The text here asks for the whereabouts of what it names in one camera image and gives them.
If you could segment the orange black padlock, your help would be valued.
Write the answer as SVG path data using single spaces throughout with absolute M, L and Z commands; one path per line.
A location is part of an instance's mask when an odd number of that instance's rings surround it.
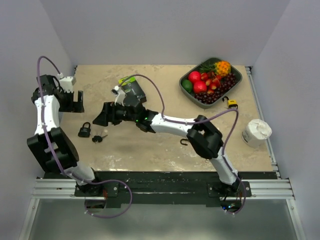
M 182 138 L 180 141 L 180 144 L 183 145 L 183 146 L 187 146 L 188 145 L 188 142 L 189 140 L 187 138 Z

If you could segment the black-headed key bunch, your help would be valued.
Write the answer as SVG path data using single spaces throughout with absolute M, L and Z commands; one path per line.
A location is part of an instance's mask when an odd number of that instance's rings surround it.
M 93 143 L 101 143 L 108 135 L 95 135 L 91 138 Z

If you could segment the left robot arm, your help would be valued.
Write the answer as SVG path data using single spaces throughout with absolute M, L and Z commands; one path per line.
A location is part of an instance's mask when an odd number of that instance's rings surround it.
M 78 152 L 60 126 L 60 113 L 83 113 L 83 92 L 74 100 L 73 76 L 42 75 L 40 87 L 32 94 L 36 106 L 37 124 L 32 137 L 27 139 L 31 150 L 45 173 L 65 174 L 76 181 L 84 194 L 99 196 L 104 184 L 96 179 L 94 170 L 79 161 Z

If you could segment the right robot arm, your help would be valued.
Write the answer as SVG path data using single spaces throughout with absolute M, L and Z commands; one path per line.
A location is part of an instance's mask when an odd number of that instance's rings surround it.
M 188 140 L 194 151 L 214 166 L 221 189 L 227 196 L 233 197 L 241 190 L 238 171 L 226 155 L 223 135 L 205 116 L 198 115 L 194 119 L 166 117 L 146 109 L 139 100 L 127 96 L 123 103 L 105 102 L 92 123 L 107 127 L 123 121 L 134 122 L 145 133 L 167 133 Z

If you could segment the black KAIJING padlock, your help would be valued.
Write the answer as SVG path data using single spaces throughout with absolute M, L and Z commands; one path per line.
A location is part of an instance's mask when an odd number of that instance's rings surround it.
M 79 129 L 77 136 L 80 138 L 89 138 L 91 136 L 91 123 L 88 121 L 84 122 Z

